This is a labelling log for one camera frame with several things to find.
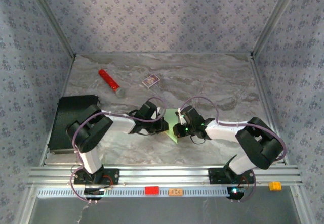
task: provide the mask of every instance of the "floor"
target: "floor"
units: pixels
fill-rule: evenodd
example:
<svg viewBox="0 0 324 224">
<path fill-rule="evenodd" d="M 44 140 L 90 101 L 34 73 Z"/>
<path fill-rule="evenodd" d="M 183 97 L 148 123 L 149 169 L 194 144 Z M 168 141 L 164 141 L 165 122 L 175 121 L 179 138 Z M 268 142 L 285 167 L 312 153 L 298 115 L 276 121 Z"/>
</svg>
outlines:
<svg viewBox="0 0 324 224">
<path fill-rule="evenodd" d="M 120 99 L 98 75 L 105 69 L 126 90 Z M 142 80 L 151 74 L 160 82 L 147 89 Z M 220 109 L 220 119 L 265 119 L 246 54 L 111 54 L 77 56 L 65 96 L 96 94 L 101 108 L 126 113 L 158 96 L 168 108 L 179 108 L 196 95 L 207 96 Z M 203 117 L 215 117 L 204 100 L 191 104 Z M 99 144 L 103 164 L 224 164 L 241 152 L 238 143 L 206 141 L 195 145 L 190 138 L 176 145 L 166 134 L 144 137 L 108 132 Z M 49 154 L 46 164 L 76 163 L 75 154 Z"/>
</svg>

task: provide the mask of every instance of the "yellow block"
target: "yellow block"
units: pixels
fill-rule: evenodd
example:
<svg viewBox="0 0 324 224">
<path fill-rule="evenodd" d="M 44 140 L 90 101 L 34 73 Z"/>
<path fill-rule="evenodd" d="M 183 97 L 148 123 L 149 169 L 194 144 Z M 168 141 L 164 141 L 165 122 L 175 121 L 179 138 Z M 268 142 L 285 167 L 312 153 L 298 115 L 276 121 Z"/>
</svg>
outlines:
<svg viewBox="0 0 324 224">
<path fill-rule="evenodd" d="M 270 190 L 281 190 L 281 183 L 279 181 L 272 181 L 269 183 Z"/>
</svg>

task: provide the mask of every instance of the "red cylinder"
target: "red cylinder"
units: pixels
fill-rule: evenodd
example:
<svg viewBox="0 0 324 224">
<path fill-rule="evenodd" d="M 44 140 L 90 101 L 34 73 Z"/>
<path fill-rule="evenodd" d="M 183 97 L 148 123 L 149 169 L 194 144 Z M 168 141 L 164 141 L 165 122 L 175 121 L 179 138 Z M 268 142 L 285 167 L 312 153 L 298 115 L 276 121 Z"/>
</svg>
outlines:
<svg viewBox="0 0 324 224">
<path fill-rule="evenodd" d="M 108 75 L 105 70 L 101 69 L 98 73 L 102 77 L 102 79 L 104 79 L 105 82 L 108 83 L 111 89 L 117 91 L 117 89 L 120 88 L 120 86 Z"/>
</svg>

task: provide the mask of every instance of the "playing card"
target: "playing card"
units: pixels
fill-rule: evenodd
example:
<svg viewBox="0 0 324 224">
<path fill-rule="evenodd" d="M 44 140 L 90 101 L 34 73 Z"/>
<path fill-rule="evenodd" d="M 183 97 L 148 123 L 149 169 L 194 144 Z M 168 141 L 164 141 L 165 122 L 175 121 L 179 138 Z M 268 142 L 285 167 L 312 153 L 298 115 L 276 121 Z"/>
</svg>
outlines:
<svg viewBox="0 0 324 224">
<path fill-rule="evenodd" d="M 146 78 L 144 81 L 142 81 L 142 83 L 145 86 L 147 86 L 147 88 L 150 88 L 151 86 L 153 86 L 154 84 L 156 84 L 159 81 L 160 81 L 160 79 L 156 75 L 152 74 L 148 78 Z"/>
</svg>

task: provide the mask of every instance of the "wall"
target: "wall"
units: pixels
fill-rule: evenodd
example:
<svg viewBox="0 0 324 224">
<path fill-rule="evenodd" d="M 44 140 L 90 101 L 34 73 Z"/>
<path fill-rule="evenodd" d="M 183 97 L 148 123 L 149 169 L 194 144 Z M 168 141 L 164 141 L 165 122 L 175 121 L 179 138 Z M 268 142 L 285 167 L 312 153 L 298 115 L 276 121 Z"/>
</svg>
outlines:
<svg viewBox="0 0 324 224">
<path fill-rule="evenodd" d="M 291 0 L 257 63 L 289 160 L 324 223 L 324 0 Z"/>
<path fill-rule="evenodd" d="M 0 223 L 12 223 L 71 58 L 34 0 L 0 0 L 0 28 Z"/>
<path fill-rule="evenodd" d="M 73 50 L 249 52 L 277 0 L 47 0 Z"/>
</svg>

